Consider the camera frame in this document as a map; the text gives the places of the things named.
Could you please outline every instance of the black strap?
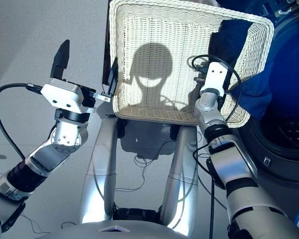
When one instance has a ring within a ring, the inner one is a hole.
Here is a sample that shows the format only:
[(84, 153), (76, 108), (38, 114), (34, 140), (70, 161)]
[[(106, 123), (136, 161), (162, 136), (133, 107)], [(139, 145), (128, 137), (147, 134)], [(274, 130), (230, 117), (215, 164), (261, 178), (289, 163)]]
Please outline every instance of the black strap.
[(258, 188), (258, 184), (252, 178), (239, 178), (226, 183), (227, 198), (235, 190), (246, 187)]

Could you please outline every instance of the wicker basket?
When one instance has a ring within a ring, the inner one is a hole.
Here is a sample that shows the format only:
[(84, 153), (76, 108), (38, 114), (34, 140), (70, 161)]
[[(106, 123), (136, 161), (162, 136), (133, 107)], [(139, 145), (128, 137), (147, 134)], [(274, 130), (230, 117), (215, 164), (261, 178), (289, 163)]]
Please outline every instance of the wicker basket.
[[(263, 71), (273, 37), (262, 17), (178, 0), (113, 0), (110, 3), (111, 62), (118, 58), (119, 80), (113, 97), (115, 114), (124, 119), (195, 125), (194, 104), (200, 86), (190, 60), (207, 54), (209, 39), (223, 20), (252, 22), (235, 65), (242, 81)], [(237, 85), (233, 75), (229, 88)], [(221, 110), (226, 118), (235, 102)], [(230, 127), (243, 126), (250, 115), (240, 106)]]

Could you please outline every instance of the blue cloth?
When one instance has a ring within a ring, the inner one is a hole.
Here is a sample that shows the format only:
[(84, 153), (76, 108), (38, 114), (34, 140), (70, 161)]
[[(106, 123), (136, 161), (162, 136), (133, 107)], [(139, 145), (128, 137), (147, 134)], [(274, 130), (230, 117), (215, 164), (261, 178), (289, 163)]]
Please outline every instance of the blue cloth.
[[(272, 99), (269, 79), (273, 65), (273, 62), (267, 63), (261, 73), (242, 83), (239, 105), (257, 120), (261, 120), (264, 116), (267, 106)], [(231, 93), (237, 100), (239, 87), (234, 88)]]

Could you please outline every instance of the cable connector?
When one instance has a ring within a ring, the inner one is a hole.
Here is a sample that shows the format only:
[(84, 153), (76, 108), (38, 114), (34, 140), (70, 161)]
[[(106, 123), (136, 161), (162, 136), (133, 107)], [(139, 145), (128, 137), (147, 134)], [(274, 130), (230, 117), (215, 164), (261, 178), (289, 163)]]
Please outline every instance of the cable connector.
[(28, 91), (32, 91), (32, 92), (35, 92), (35, 93), (37, 93), (37, 94), (39, 94), (39, 95), (41, 95), (41, 90), (42, 90), (42, 86), (39, 86), (39, 85), (34, 85), (34, 84), (32, 84), (32, 83), (28, 83), (27, 85), (26, 85), (26, 89), (28, 90)]

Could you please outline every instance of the gray floor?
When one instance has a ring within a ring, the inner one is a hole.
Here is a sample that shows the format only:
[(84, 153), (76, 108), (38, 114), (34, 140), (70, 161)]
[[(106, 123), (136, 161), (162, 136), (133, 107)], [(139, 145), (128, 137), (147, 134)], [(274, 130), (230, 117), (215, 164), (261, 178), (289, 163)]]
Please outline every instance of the gray floor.
[[(0, 0), (0, 86), (15, 82), (47, 83), (56, 50), (65, 39), (70, 39), (70, 60), (64, 77), (100, 92), (106, 10), (107, 0)], [(0, 95), (2, 122), (24, 154), (46, 139), (54, 124), (54, 110), (43, 97), (24, 89), (6, 90)], [(108, 105), (99, 107), (98, 113), (90, 117), (89, 139), (84, 147), (71, 155), (65, 165), (27, 200), (25, 215), (37, 221), (43, 231), (57, 230), (64, 221), (77, 222), (87, 164), (101, 118), (110, 110)], [(151, 123), (131, 122), (128, 125), (127, 138), (118, 143), (117, 186), (133, 188), (142, 182), (142, 169), (134, 165), (134, 156), (155, 156), (168, 137), (168, 128), (162, 128), (159, 137), (154, 136), (154, 128)], [(140, 190), (116, 193), (119, 206), (158, 209), (173, 148), (174, 143), (164, 146), (158, 160), (148, 167), (146, 182)], [(6, 172), (19, 161), (0, 132), (0, 172)], [(210, 188), (209, 178), (205, 178), (202, 172), (200, 174)], [(216, 190), (216, 195), (225, 203), (224, 192)], [(198, 206), (193, 238), (207, 238), (210, 196), (202, 188)], [(227, 223), (226, 211), (216, 204), (214, 238), (226, 238)], [(20, 217), (2, 238), (30, 239), (37, 236), (29, 221)]]

